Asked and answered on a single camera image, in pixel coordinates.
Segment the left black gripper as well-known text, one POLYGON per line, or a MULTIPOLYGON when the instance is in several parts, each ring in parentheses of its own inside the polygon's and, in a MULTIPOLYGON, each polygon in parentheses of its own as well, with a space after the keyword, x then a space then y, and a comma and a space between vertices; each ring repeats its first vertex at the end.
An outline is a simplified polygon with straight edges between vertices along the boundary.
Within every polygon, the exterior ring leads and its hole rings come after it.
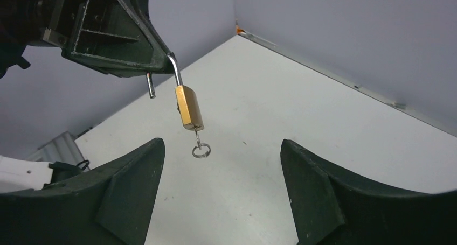
POLYGON ((21 44, 61 48, 64 58, 120 78, 173 72, 149 0, 117 0, 132 22, 83 25, 88 1, 21 0, 21 44))

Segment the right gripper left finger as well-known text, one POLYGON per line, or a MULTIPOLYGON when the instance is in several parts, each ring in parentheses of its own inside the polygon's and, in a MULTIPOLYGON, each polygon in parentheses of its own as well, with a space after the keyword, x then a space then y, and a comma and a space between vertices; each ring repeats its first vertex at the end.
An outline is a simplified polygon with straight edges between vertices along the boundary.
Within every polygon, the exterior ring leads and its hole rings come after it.
POLYGON ((154 138, 42 190, 1 194, 1 244, 144 244, 164 159, 154 138))

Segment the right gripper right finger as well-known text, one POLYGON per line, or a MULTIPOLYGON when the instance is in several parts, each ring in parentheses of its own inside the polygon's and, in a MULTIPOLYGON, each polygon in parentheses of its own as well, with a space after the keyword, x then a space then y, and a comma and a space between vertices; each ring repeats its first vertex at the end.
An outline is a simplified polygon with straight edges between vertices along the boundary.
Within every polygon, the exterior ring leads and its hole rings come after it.
POLYGON ((280 160, 299 244, 456 244, 456 192, 390 186, 284 139, 280 160))

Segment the small brass padlock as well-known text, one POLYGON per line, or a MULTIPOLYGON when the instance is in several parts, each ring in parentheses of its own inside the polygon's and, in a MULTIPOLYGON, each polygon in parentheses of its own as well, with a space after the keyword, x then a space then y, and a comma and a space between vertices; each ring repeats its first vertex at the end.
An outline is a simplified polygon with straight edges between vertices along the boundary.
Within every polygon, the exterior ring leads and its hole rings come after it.
POLYGON ((176 81, 175 95, 177 100, 177 110, 180 114, 182 125, 186 130, 193 131, 196 137, 196 146, 192 149, 192 156, 195 158, 207 158, 211 153, 211 147, 203 143, 199 132, 204 129, 204 123, 197 95, 193 89, 183 84, 181 70, 176 58, 172 54, 167 55, 172 64, 176 81))

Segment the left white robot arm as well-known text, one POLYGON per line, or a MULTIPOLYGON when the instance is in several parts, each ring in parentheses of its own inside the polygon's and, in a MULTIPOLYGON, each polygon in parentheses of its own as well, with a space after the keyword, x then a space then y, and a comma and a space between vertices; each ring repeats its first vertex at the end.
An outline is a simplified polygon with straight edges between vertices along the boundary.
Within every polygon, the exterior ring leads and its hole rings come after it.
POLYGON ((42 189, 29 156, 153 90, 169 54, 149 0, 1 0, 1 193, 42 189))

